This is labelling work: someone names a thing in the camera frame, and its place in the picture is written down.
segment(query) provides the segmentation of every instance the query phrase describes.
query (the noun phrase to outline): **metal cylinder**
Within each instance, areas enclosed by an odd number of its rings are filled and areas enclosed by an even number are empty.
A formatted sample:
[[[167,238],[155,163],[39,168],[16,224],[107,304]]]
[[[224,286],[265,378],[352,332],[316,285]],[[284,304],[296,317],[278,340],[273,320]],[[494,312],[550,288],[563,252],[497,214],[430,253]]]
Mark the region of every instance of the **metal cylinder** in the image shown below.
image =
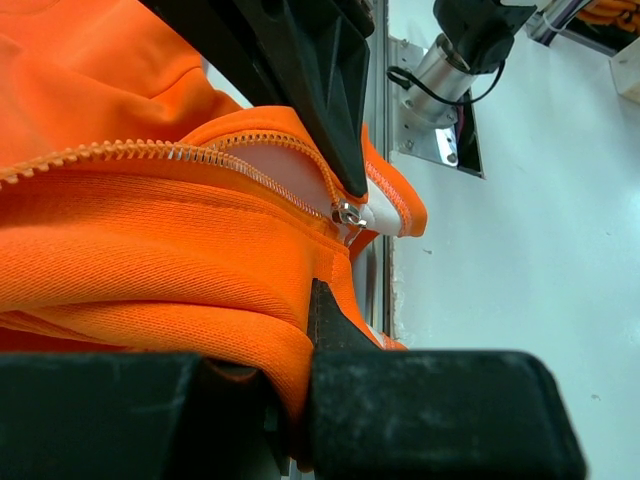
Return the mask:
[[[467,65],[453,50],[449,39],[440,34],[413,74],[439,97],[456,102],[476,79],[475,75],[468,72]],[[427,126],[444,128],[457,120],[454,108],[439,102],[415,85],[407,91],[405,107]]]

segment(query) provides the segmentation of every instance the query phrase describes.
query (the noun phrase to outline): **zipper pull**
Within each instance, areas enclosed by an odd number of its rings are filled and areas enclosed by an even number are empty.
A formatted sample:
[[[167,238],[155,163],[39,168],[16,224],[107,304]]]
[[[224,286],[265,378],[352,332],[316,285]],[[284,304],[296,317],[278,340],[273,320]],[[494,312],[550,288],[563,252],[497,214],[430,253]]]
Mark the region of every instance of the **zipper pull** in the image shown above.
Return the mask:
[[[331,218],[338,225],[357,227],[359,229],[367,228],[367,221],[362,219],[358,207],[351,205],[342,198],[331,208]]]

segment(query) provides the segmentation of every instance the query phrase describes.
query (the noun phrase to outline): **metal bracket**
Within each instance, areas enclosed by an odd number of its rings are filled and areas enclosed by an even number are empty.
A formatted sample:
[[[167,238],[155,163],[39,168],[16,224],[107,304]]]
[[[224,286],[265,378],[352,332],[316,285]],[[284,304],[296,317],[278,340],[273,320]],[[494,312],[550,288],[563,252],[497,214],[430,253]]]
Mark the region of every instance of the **metal bracket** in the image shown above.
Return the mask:
[[[389,37],[389,65],[415,69],[426,49]],[[411,112],[406,92],[389,82],[391,149],[448,167],[458,166],[458,148],[454,127],[436,128],[425,125]],[[458,118],[454,109],[446,114],[443,124],[454,125]]]

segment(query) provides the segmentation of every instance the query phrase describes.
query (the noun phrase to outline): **black cable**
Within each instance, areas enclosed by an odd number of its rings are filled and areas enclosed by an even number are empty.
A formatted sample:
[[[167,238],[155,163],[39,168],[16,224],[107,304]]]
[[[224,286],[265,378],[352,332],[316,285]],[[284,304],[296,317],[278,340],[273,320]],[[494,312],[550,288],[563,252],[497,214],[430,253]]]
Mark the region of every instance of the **black cable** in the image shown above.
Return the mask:
[[[424,93],[426,93],[433,99],[437,100],[438,102],[444,103],[445,105],[449,105],[451,107],[465,107],[467,105],[473,105],[474,103],[479,102],[484,97],[489,95],[494,88],[496,88],[496,85],[498,85],[498,82],[500,81],[500,78],[502,77],[502,74],[504,72],[505,65],[506,65],[506,62],[504,60],[500,62],[500,66],[498,67],[498,73],[496,74],[496,78],[493,80],[493,83],[489,87],[489,90],[487,90],[484,94],[480,95],[478,98],[474,98],[472,100],[467,100],[464,102],[452,102],[450,100],[447,100],[446,98],[442,98],[433,90],[431,90],[429,87],[427,87],[424,83],[422,83],[420,80],[418,80],[418,78],[413,73],[411,73],[408,70],[405,70],[404,68],[400,68],[397,66],[387,68],[387,78],[391,80],[393,83],[400,85],[400,87],[404,88],[405,90],[409,90],[409,88],[411,88],[412,85],[415,85]]]

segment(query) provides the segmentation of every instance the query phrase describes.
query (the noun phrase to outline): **orange hose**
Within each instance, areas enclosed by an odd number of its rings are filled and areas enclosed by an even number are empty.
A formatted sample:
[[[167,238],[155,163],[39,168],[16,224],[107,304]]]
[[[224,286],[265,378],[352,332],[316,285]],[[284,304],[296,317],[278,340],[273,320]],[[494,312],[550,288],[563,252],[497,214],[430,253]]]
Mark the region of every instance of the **orange hose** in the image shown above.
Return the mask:
[[[600,17],[589,12],[578,12],[577,17],[583,22],[591,25],[611,25],[616,18],[614,17]]]
[[[608,8],[609,10],[636,10],[637,3],[627,0],[600,0],[599,7]]]
[[[584,10],[589,13],[593,13],[594,15],[597,15],[599,17],[618,17],[624,12],[628,11],[628,10],[620,10],[620,9],[611,10],[609,8],[601,7],[600,5],[596,5],[593,7],[585,7]]]
[[[633,23],[625,22],[621,18],[616,18],[616,25],[618,28],[629,33],[634,33],[636,31],[636,26]]]

